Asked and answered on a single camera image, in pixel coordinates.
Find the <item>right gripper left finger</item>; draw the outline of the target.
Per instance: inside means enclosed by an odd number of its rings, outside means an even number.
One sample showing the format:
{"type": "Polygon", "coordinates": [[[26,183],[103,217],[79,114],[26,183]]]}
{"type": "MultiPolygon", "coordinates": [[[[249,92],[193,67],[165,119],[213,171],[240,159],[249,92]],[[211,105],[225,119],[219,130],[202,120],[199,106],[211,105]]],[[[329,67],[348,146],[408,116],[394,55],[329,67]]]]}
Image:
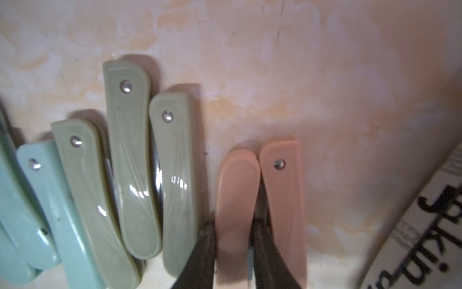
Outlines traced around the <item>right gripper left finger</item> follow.
{"type": "Polygon", "coordinates": [[[207,222],[180,276],[172,289],[212,289],[215,274],[216,230],[214,222],[207,222]]]}

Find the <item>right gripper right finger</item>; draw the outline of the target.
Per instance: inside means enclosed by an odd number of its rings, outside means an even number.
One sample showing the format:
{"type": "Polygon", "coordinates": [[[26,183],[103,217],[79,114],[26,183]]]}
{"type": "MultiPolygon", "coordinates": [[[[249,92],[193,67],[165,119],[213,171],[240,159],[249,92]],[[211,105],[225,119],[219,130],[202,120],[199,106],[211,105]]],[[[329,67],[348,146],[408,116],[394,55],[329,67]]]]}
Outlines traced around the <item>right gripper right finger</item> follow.
{"type": "Polygon", "coordinates": [[[254,219],[251,229],[253,266],[257,289],[300,289],[280,255],[269,226],[254,219]]]}

